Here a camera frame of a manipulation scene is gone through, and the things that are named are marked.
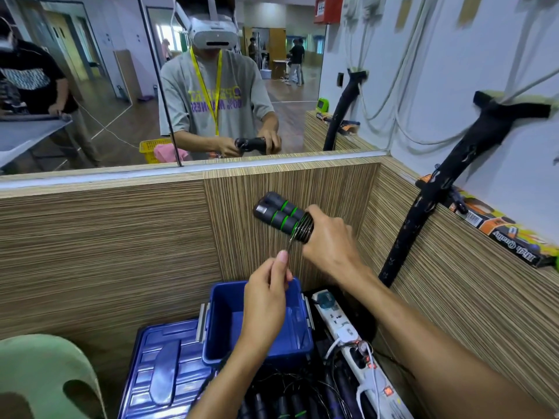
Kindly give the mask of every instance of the gray t-shirt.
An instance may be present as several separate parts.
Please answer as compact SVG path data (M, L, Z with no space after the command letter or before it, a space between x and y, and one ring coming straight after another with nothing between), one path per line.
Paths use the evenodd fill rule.
M215 100L217 59L204 61L199 57L200 73L210 98ZM189 52L165 63L161 69L163 91L171 116L173 131L187 131L202 137L215 136L215 122ZM221 91L219 98L220 137L256 138L254 117L262 120L274 109L256 63L241 54L223 50ZM169 135L163 100L159 100L161 135ZM208 158L206 153L192 153L195 160Z

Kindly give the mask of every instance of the green plastic chair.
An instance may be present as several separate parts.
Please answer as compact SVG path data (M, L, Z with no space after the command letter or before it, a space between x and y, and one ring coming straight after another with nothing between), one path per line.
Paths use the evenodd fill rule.
M106 419L93 367L70 341L42 334L0 340L0 394L24 397L34 419L88 419L64 394L64 384L71 380L91 387Z

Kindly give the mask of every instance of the yellow lanyard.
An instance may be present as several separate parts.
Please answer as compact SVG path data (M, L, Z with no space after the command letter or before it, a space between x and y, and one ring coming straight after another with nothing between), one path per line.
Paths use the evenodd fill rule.
M190 56L192 57L192 64L194 64L194 69L196 70L196 75L198 75L198 81L200 82L200 86L202 87L202 91L204 92L204 98L206 99L206 103L208 108L210 109L211 115L213 117L213 121L215 122L215 135L219 137L219 122L217 121L217 115L219 110L219 95L221 92L221 50L219 51L219 56L217 58L217 82L215 85L215 106L212 108L212 98L208 94L208 90L206 89L206 84L204 83L204 78L200 73L200 67L198 65L198 61L196 60L196 56L190 49Z

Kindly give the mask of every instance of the green device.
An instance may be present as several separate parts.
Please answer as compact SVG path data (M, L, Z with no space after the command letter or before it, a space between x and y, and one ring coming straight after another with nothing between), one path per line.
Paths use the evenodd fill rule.
M330 107L330 103L325 98L319 98L318 103L316 104L316 111L321 113L328 113L328 107Z

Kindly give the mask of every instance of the forearm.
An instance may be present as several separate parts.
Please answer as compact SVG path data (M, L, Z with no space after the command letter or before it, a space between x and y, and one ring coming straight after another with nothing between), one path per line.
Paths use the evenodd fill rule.
M66 101L68 101L68 95L70 94L68 79L58 79L56 81L56 104L59 106L65 106Z
M403 363L442 418L547 418L548 409L387 289L368 268L347 288L394 338Z
M208 153L218 151L218 137L201 137L186 131L174 133L177 147L186 151Z
M239 340L222 371L208 385L188 419L234 419L256 372L266 358L250 341Z
M277 132L280 127L280 121L275 112L268 112L262 118L262 129L269 129Z

